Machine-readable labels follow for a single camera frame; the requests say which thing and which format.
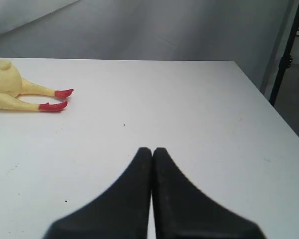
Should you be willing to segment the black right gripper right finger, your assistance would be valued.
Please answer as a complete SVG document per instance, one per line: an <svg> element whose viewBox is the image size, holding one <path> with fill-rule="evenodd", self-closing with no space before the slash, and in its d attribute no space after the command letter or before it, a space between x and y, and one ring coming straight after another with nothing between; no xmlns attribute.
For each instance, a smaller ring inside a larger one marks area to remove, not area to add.
<svg viewBox="0 0 299 239"><path fill-rule="evenodd" d="M153 153L152 202L158 239L263 239L259 226L202 193L165 148Z"/></svg>

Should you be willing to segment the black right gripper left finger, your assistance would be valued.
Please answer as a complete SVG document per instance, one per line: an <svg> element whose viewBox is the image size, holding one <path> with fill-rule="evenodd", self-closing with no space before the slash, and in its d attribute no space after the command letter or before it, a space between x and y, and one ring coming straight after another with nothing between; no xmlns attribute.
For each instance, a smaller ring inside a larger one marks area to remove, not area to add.
<svg viewBox="0 0 299 239"><path fill-rule="evenodd" d="M56 220L46 239L145 239L151 197L151 150L139 148L122 175L99 197Z"/></svg>

